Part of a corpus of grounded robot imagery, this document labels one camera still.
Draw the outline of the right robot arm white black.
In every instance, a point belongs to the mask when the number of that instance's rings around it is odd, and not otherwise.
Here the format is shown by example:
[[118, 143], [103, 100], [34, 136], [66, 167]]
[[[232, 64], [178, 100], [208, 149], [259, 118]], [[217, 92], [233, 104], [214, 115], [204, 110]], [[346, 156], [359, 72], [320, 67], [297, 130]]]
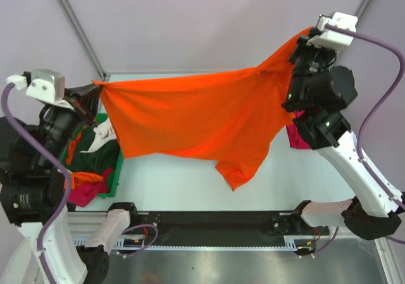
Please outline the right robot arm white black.
[[354, 197], [340, 202], [303, 201], [292, 227], [307, 234], [317, 226], [344, 226], [365, 240], [389, 237], [400, 227], [404, 193], [389, 183], [359, 147], [359, 138], [341, 111], [358, 96], [352, 71], [334, 66], [337, 48], [298, 37], [289, 57], [294, 66], [282, 107], [298, 112], [294, 126], [303, 141], [345, 180]]

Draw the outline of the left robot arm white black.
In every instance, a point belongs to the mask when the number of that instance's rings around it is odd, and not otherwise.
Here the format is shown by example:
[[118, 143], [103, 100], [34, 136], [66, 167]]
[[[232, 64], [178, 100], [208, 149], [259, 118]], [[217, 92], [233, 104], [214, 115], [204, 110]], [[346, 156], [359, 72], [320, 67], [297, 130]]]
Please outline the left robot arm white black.
[[26, 238], [44, 283], [102, 283], [109, 255], [123, 232], [140, 225], [131, 202], [112, 204], [90, 240], [73, 243], [67, 202], [72, 181], [59, 158], [79, 125], [96, 124], [99, 86], [65, 90], [61, 102], [46, 103], [36, 126], [25, 125], [9, 110], [13, 84], [1, 96], [1, 205], [8, 221]]

